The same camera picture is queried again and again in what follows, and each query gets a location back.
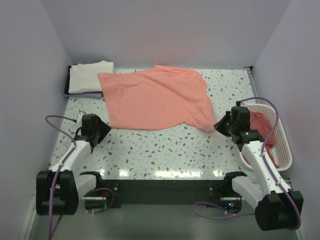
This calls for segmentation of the salmon pink t-shirt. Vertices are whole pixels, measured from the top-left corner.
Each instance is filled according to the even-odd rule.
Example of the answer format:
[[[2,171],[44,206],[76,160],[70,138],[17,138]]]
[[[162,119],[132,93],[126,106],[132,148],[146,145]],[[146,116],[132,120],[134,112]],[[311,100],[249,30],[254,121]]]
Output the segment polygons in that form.
[[[98,78],[112,128],[158,131],[187,124],[204,132],[214,129],[207,83],[193,69],[155,65]]]

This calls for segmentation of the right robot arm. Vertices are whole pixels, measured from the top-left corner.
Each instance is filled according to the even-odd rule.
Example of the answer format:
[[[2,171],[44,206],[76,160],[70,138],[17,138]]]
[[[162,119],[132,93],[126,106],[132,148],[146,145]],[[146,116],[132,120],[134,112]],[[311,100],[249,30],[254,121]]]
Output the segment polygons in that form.
[[[266,140],[251,129],[250,111],[237,104],[215,124],[215,130],[230,137],[249,164],[259,182],[255,186],[243,172],[226,174],[223,192],[239,194],[254,209],[261,230],[297,230],[301,226],[303,196],[283,180],[266,151]]]

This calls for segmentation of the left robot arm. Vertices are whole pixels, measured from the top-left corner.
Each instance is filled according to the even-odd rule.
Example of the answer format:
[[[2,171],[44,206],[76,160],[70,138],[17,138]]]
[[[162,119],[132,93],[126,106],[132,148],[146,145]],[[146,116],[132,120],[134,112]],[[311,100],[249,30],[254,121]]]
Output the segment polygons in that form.
[[[40,216],[74,215],[80,198],[99,196],[104,190],[98,171],[79,172],[111,127],[96,114],[85,114],[71,138],[71,146],[58,163],[36,176],[36,213]]]

